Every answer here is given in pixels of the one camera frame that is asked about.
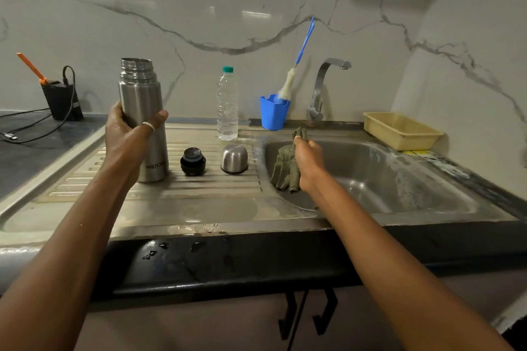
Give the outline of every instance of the faucet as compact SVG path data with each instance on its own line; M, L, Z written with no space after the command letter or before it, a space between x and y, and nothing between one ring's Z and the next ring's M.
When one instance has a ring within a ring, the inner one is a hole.
M313 98L311 99L311 105L307 108L307 119L309 122L322 121L324 114L320 112L322 108L322 102L320 101L320 93L322 92L322 86L324 85L324 77L326 76L326 71L331 65L339 66L341 70L347 70L352 67L352 64L349 61L344 61L340 59L334 59L330 57L326 59L320 68L318 69L317 79L315 80L315 88L313 89Z

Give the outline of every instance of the person's left arm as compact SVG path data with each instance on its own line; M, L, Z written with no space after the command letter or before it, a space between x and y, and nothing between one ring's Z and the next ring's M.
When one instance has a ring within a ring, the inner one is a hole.
M168 113L149 122L160 128ZM106 157L40 252L0 299L0 350L72 350L124 198L137 181L152 129L130 129L121 104L106 123Z

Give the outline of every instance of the folded towel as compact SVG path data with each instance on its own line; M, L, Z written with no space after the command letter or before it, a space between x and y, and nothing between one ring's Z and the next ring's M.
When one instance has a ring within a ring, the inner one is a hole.
M275 188L279 190L288 188L289 193L296 193L300 190L300 171L295 158L296 136L301 136L304 141L307 141L307 129L297 128L293 132L293 144L278 149L273 175L271 176L271 183Z

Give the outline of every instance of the blue plastic cup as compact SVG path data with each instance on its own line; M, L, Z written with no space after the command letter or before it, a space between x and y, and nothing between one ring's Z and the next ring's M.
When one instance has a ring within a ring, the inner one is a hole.
M277 95L260 97L260 111L262 114L262 126L271 131L277 131L284 127L287 111L291 104L288 100L277 99Z

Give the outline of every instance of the person's right arm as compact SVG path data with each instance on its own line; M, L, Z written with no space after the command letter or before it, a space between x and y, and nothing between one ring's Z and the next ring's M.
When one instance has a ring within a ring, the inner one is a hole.
M300 137L295 144L300 188L337 231L405 350L512 350L328 174L319 145Z

